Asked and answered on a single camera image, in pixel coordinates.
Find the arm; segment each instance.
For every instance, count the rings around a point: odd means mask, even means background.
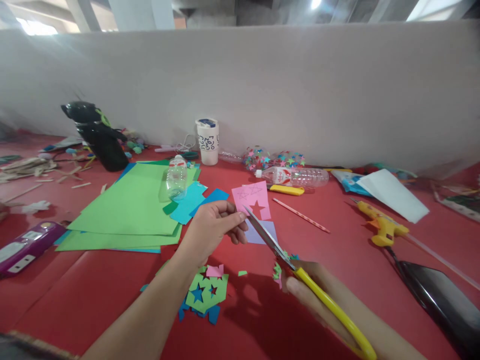
[[[195,274],[224,235],[247,243],[245,218],[226,201],[201,206],[171,260],[81,359],[158,360]]]
[[[315,262],[297,261],[301,267],[345,311],[373,346],[381,360],[426,360],[408,341],[388,326],[361,302],[340,280]],[[340,321],[327,309],[315,294],[294,277],[283,278],[283,289],[292,293],[323,325],[338,333],[348,344],[356,343]]]

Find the white paper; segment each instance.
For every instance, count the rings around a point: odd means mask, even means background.
[[[382,169],[364,176],[356,183],[414,224],[430,212],[429,209],[387,169]]]

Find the pencil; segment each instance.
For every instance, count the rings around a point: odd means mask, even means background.
[[[325,226],[322,226],[322,225],[320,225],[318,222],[313,221],[311,218],[306,217],[305,215],[303,215],[302,213],[298,212],[298,211],[295,210],[294,208],[292,208],[292,207],[284,204],[283,202],[281,202],[280,200],[277,200],[276,198],[274,198],[273,201],[276,202],[276,203],[279,203],[279,204],[282,205],[284,208],[290,210],[292,213],[297,214],[297,215],[298,215],[299,217],[301,217],[302,219],[307,220],[310,224],[315,225],[315,226],[316,226],[317,228],[319,228],[320,230],[323,230],[324,232],[330,234],[330,231],[329,231]]]

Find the purple paper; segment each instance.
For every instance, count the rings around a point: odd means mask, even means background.
[[[248,219],[245,220],[246,224],[248,225],[248,231],[245,232],[246,239],[248,240],[249,244],[263,244],[267,245],[265,241],[262,240],[259,233],[253,227],[252,223]],[[273,236],[273,238],[277,240],[277,232],[275,231],[275,224],[273,221],[264,221],[260,220],[260,224]]]

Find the red tablecloth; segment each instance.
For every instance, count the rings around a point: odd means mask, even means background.
[[[58,140],[53,136],[28,136],[20,142],[0,145],[0,156],[35,156],[38,149]],[[165,156],[147,150],[136,160],[161,160]],[[223,161],[216,166],[202,165],[201,169],[199,181],[208,187],[205,196],[215,188],[230,192],[253,181],[242,167]],[[0,224],[0,246],[40,219],[73,220],[100,194],[102,185],[110,186],[120,173],[108,173],[97,162],[81,175],[91,185],[72,189],[71,186],[81,182],[72,179],[61,184],[46,182],[16,199],[25,204],[46,200],[52,206],[34,215],[20,214],[20,208],[14,209]],[[1,184],[0,199],[34,184],[37,183],[32,178]],[[480,282],[479,224],[434,202],[429,191],[413,187],[413,192],[430,209],[430,214],[418,224],[407,223],[374,199],[368,201]],[[269,193],[268,197],[284,201],[331,231],[327,234],[270,201],[278,240],[285,250],[303,260],[324,264],[427,358],[458,358],[440,329],[404,286],[389,259],[369,242],[373,231],[365,226],[365,216],[334,178],[314,194],[296,197]],[[126,204],[125,211],[134,211],[135,206]],[[51,248],[19,275],[0,281],[0,331],[18,330],[71,353],[83,354],[135,300],[140,288],[150,282],[176,248],[176,245],[163,246],[161,255],[113,250],[59,253]],[[445,272],[480,308],[480,292],[434,258],[401,238],[396,240],[394,248],[401,260]],[[182,323],[175,321],[162,358],[283,359],[314,355],[324,359],[355,359],[295,299],[279,290],[272,280],[274,262],[273,254],[264,245],[235,246],[223,241],[208,261],[215,266],[224,264],[225,272],[231,274],[217,325],[187,311]],[[248,271],[248,275],[238,277],[240,270]]]

